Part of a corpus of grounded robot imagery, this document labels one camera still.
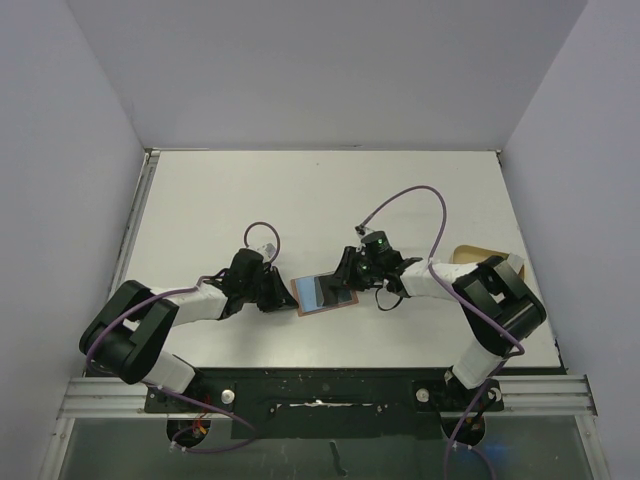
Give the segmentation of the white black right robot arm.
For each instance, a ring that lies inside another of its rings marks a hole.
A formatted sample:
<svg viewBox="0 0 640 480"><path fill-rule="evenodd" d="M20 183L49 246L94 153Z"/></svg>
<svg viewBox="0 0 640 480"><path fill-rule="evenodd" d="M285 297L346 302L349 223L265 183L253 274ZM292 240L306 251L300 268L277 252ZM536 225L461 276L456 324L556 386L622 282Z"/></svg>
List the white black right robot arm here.
<svg viewBox="0 0 640 480"><path fill-rule="evenodd" d="M474 336L445 384L446 399L459 409L478 401L480 385L503 362L524 354L522 341L547 319L541 301L507 259L493 255L481 262L453 264L405 258L392 248L383 231L364 235L358 247L345 247L323 288L327 295L340 289L384 289L401 300L457 301Z"/></svg>

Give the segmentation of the aluminium left side rail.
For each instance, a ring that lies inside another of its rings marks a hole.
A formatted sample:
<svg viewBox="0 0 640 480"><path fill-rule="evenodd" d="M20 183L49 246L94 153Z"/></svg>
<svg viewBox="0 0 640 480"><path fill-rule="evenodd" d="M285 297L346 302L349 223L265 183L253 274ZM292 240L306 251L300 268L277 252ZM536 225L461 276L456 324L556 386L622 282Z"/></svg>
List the aluminium left side rail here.
<svg viewBox="0 0 640 480"><path fill-rule="evenodd" d="M126 277L159 157L160 151L157 149L146 149L144 151L144 160L119 247L108 296L111 296L117 290Z"/></svg>

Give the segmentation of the aluminium rail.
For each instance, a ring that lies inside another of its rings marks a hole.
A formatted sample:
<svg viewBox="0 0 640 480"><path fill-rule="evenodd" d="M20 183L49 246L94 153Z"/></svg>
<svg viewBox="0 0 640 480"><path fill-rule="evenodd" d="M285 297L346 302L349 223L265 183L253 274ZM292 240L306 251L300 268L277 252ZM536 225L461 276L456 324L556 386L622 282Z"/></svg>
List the aluminium rail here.
<svg viewBox="0 0 640 480"><path fill-rule="evenodd" d="M499 416L582 416L597 414L584 375L498 376L504 408ZM58 417L70 419L192 418L192 413L151 413L145 410L147 388L113 378L74 378Z"/></svg>
<svg viewBox="0 0 640 480"><path fill-rule="evenodd" d="M111 296L117 290L126 277L159 157L160 151L157 149L146 149L144 151L144 160L119 247L108 296Z"/></svg>

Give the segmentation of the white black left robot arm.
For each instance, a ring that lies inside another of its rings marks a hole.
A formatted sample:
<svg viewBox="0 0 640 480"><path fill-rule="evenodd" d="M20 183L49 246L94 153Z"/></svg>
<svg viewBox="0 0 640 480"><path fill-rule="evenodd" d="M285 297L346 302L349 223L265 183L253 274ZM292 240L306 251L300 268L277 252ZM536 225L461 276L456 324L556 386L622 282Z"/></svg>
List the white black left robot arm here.
<svg viewBox="0 0 640 480"><path fill-rule="evenodd" d="M120 285L81 336L88 365L97 364L127 384L168 389L180 410L200 405L204 387L196 370L164 350L174 326L221 321L254 304L262 313L296 309L274 261L279 248L269 243L241 248L231 265L202 276L192 287L163 290L135 280Z"/></svg>

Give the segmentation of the aluminium front rail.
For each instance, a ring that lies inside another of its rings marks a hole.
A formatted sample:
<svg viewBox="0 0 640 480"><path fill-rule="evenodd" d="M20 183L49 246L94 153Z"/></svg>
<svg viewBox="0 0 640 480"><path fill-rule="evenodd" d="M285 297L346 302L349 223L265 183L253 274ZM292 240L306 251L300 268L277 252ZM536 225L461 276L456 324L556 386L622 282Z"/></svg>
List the aluminium front rail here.
<svg viewBox="0 0 640 480"><path fill-rule="evenodd" d="M498 376L504 408L499 416L582 416L597 414L584 375ZM145 410L147 388L113 378L74 378L58 417L70 419L192 418L192 413L151 413Z"/></svg>

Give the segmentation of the brown leather card holder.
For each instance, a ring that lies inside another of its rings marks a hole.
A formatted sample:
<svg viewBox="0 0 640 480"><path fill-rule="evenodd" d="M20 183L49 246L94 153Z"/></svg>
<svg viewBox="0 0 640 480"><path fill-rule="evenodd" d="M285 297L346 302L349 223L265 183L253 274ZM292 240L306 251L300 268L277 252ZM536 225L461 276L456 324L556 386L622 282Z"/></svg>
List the brown leather card holder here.
<svg viewBox="0 0 640 480"><path fill-rule="evenodd" d="M322 273L291 280L299 317L357 305L357 292L336 286L332 273Z"/></svg>

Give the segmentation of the grey credit card stack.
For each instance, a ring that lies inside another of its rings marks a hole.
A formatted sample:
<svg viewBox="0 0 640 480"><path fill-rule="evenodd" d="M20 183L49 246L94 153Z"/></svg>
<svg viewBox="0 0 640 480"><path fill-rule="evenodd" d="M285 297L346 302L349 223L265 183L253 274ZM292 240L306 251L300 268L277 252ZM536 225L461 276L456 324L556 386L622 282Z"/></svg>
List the grey credit card stack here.
<svg viewBox="0 0 640 480"><path fill-rule="evenodd" d="M524 259L514 253L510 253L507 256L507 263L516 273L519 273L524 268Z"/></svg>

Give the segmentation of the beige oval tray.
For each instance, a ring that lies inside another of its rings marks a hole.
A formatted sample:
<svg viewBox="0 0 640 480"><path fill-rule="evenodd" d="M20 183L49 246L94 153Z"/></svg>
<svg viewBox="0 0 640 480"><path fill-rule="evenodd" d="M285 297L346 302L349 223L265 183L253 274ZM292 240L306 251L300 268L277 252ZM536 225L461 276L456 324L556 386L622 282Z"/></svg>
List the beige oval tray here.
<svg viewBox="0 0 640 480"><path fill-rule="evenodd" d="M491 256L498 256L507 261L507 256L509 254L510 253L485 249L473 245L459 245L454 249L450 257L450 262L454 264L479 263ZM524 268L517 273L517 275L520 279L525 279L525 260Z"/></svg>

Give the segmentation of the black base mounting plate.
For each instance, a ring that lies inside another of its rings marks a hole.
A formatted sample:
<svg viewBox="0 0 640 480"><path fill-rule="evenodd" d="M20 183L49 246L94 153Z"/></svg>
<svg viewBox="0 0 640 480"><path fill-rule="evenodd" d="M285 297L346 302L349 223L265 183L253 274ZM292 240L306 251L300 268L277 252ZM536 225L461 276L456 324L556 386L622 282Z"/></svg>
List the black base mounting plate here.
<svg viewBox="0 0 640 480"><path fill-rule="evenodd" d="M234 439L433 439L504 409L497 380L479 393L444 368L200 368L184 394L236 415Z"/></svg>

